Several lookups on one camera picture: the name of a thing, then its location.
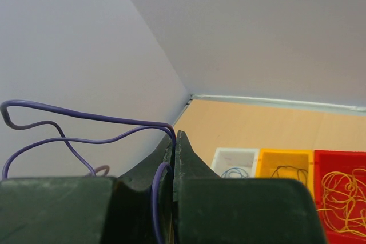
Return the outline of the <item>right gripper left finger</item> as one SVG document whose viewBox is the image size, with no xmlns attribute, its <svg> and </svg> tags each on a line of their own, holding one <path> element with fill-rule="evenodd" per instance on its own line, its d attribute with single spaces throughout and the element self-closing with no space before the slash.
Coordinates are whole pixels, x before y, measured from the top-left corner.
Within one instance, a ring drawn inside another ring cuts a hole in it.
<svg viewBox="0 0 366 244">
<path fill-rule="evenodd" d="M 152 183 L 158 166 L 173 162 L 172 142 L 157 147 L 122 176 L 17 178 L 1 182 L 2 243 L 173 243 L 172 179 L 163 172 L 158 212 Z"/>
</svg>

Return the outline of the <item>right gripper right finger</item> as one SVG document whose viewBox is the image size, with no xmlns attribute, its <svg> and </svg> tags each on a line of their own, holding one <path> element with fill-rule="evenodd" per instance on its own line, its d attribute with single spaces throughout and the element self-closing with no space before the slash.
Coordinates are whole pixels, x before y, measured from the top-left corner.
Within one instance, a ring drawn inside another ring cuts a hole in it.
<svg viewBox="0 0 366 244">
<path fill-rule="evenodd" d="M 223 179 L 177 133 L 179 243 L 326 243 L 308 189 L 286 178 Z"/>
</svg>

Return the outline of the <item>white plastic bin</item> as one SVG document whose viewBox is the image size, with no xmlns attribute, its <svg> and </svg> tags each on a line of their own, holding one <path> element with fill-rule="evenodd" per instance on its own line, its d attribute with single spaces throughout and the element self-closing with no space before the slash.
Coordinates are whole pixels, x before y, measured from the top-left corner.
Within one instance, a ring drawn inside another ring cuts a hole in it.
<svg viewBox="0 0 366 244">
<path fill-rule="evenodd" d="M 259 149 L 216 149 L 210 168 L 221 178 L 254 178 L 257 170 Z"/>
</svg>

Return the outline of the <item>yellow plastic bin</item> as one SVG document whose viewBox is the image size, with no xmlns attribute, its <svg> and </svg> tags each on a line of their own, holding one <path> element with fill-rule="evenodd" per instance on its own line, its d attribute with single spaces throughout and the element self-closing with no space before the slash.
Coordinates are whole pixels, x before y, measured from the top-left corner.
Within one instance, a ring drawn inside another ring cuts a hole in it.
<svg viewBox="0 0 366 244">
<path fill-rule="evenodd" d="M 307 187 L 314 198 L 314 152 L 260 149 L 255 176 L 298 180 Z"/>
</svg>

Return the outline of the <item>red plastic bin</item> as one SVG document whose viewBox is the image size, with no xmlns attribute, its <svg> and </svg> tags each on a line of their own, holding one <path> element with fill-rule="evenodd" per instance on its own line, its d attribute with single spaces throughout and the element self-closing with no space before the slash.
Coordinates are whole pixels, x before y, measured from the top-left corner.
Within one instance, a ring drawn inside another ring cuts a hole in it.
<svg viewBox="0 0 366 244">
<path fill-rule="evenodd" d="M 314 194 L 329 243 L 365 243 L 365 152 L 314 151 Z"/>
</svg>

